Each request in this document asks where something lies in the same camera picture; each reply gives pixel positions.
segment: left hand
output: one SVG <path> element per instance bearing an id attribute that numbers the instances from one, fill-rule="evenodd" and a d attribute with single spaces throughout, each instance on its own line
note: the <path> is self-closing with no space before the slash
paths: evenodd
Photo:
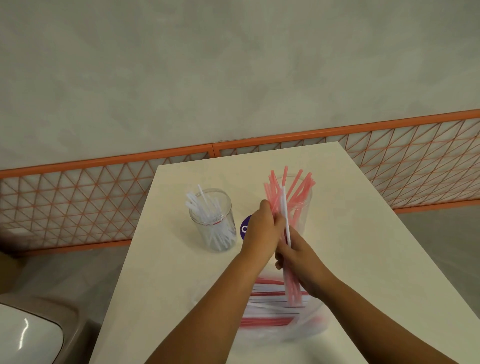
<path id="1" fill-rule="evenodd" d="M 275 253 L 278 241 L 285 233 L 285 225 L 285 218 L 281 214 L 274 217 L 269 202 L 263 200 L 250 218 L 240 254 L 257 262 L 259 269 L 263 269 Z"/>

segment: toilet lid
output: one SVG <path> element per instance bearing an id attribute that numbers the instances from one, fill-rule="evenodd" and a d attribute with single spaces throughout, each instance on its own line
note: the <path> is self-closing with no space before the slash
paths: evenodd
<path id="1" fill-rule="evenodd" d="M 8 364 L 52 364 L 63 345 L 57 324 L 0 303 L 0 358 Z"/>

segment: purple label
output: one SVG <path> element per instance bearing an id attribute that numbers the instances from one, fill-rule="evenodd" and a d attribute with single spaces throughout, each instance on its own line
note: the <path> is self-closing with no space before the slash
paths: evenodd
<path id="1" fill-rule="evenodd" d="M 240 236 L 242 240 L 245 240 L 245 234 L 247 233 L 248 222 L 250 221 L 251 217 L 252 217 L 251 215 L 248 216 L 240 226 Z"/>

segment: white toilet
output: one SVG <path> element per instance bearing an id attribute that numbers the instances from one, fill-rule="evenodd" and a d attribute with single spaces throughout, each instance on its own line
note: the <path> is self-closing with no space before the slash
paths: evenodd
<path id="1" fill-rule="evenodd" d="M 83 364 L 99 325 L 70 302 L 0 295 L 1 364 Z"/>

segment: table top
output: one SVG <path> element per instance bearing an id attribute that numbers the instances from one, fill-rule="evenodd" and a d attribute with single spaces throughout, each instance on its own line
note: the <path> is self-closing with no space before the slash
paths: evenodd
<path id="1" fill-rule="evenodd" d="M 460 363 L 478 362 L 480 320 L 338 143 L 160 166 L 90 363 L 144 363 L 192 307 L 195 286 L 240 251 L 212 253 L 185 207 L 196 184 L 228 193 L 237 231 L 265 198 L 270 170 L 313 173 L 304 237 L 345 283 Z M 365 363 L 335 319 L 275 348 L 233 350 L 229 363 Z"/>

